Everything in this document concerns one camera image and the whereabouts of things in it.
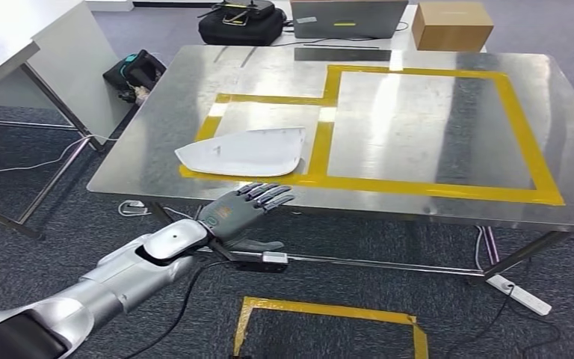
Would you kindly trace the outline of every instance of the yellow tape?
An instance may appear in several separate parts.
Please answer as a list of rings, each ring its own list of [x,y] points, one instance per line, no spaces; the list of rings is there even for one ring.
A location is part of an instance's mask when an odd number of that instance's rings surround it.
[[[534,133],[527,124],[527,117],[522,107],[520,107],[520,102],[516,98],[516,93],[513,91],[509,78],[501,76],[499,79],[495,79],[494,83],[499,92],[499,97],[507,114],[513,135],[518,141],[520,153],[529,168],[529,174],[534,181],[536,189],[550,194],[555,193],[556,204],[564,205],[564,200],[558,187],[555,185],[544,156],[540,152]]]
[[[424,331],[417,325],[415,316],[406,313],[386,312],[384,310],[372,310],[340,305],[327,305],[306,303],[301,301],[281,301],[276,299],[244,297],[241,314],[234,336],[234,355],[241,352],[245,338],[245,330],[250,322],[250,316],[254,309],[282,310],[286,312],[317,314],[321,316],[340,316],[344,318],[377,320],[402,325],[413,326],[413,344],[415,346],[415,359],[428,358],[428,338]]]
[[[247,323],[250,322],[250,316],[252,315],[252,310],[254,306],[252,301],[255,298],[245,297],[243,298],[243,307],[241,308],[241,314],[238,316],[238,324],[236,325],[236,332],[234,334],[234,355],[238,356],[241,352],[241,347],[243,346],[243,341],[245,340],[245,329],[247,328]]]
[[[520,152],[528,166],[536,189],[499,188],[478,185],[451,185],[445,183],[405,182],[384,179],[364,179],[351,177],[332,177],[327,175],[333,126],[340,93],[342,72],[397,73],[417,76],[450,76],[477,79],[491,79],[496,84],[499,97],[510,123]],[[354,191],[376,191],[399,194],[411,194],[430,197],[461,198],[470,200],[497,200],[515,203],[538,203],[563,206],[564,200],[555,185],[544,156],[537,146],[533,132],[529,128],[524,111],[520,107],[506,74],[496,71],[416,69],[405,68],[391,71],[388,67],[329,65],[324,83],[322,98],[299,96],[258,96],[234,93],[219,93],[208,117],[199,129],[195,141],[214,137],[223,113],[229,102],[259,102],[280,105],[318,105],[321,106],[316,126],[312,153],[307,174],[288,174],[281,177],[233,177],[214,174],[202,174],[188,170],[183,165],[179,172],[183,177],[221,181],[259,181],[277,182],[285,185],[334,188]]]

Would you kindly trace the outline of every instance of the gray carpet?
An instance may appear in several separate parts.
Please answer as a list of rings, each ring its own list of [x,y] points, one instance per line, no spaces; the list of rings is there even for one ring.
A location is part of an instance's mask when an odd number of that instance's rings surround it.
[[[574,84],[574,1],[570,5],[556,0],[485,2],[496,24],[490,50],[552,53]],[[196,15],[202,11],[136,9],[97,13],[96,18],[118,55],[146,48],[169,63],[181,45],[200,43],[194,29]],[[560,20],[570,26],[560,27]],[[522,36],[525,28],[530,37]],[[44,111],[11,111],[0,108],[0,118],[57,120],[55,114]],[[53,159],[74,141],[70,133],[47,133],[0,128],[0,168]],[[101,161],[95,153],[82,156],[32,218],[32,226],[45,229],[44,241],[0,227],[0,309],[63,289],[110,251],[160,227],[151,216],[122,218],[116,213],[119,200],[87,192],[85,186]],[[0,174],[0,211],[10,215],[22,211],[55,168]],[[192,208],[177,208],[192,212]],[[506,229],[495,234],[502,256],[540,235]],[[290,252],[473,267],[475,230],[471,227],[283,211],[245,236],[282,240]],[[525,265],[507,277],[553,305],[546,320],[561,329],[560,341],[532,349],[529,356],[574,358],[574,241],[536,256],[526,277]],[[186,284],[183,280],[135,312],[115,319],[91,337],[75,358],[118,358],[157,337],[179,309]],[[444,358],[454,343],[474,337],[504,301],[488,285],[436,274],[316,263],[293,263],[285,274],[217,267],[200,279],[182,324],[140,358],[226,358],[232,353],[245,295],[409,313],[418,317],[434,358]],[[521,307],[515,309],[528,315]],[[518,358],[519,348],[554,335],[547,325],[506,310],[482,338],[461,346],[452,356]],[[253,314],[242,352],[253,358],[411,358],[412,353],[405,326],[263,310]]]

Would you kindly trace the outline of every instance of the white power strip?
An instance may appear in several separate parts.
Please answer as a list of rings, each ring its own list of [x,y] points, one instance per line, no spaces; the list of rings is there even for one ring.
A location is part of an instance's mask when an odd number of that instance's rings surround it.
[[[487,282],[506,295],[511,293],[511,298],[528,309],[533,310],[539,316],[545,316],[551,311],[550,305],[501,275],[495,275],[488,279]]]

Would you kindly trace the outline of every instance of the robotic arm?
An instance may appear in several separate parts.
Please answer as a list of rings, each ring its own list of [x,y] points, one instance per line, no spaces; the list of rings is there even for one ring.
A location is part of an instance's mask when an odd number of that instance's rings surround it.
[[[288,186],[253,183],[203,208],[196,221],[177,221],[102,258],[77,284],[49,298],[0,312],[0,358],[55,359],[70,356],[119,313],[135,309],[161,288],[185,276],[195,251],[209,246],[242,269],[282,271],[285,254],[238,257],[234,238],[255,220],[294,196]],[[249,248],[259,247],[247,243]]]

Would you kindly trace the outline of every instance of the brown box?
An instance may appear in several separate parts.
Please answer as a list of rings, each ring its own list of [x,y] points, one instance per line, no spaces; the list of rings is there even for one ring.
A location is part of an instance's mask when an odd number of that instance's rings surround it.
[[[413,36],[418,50],[480,51],[493,28],[480,2],[420,2]]]

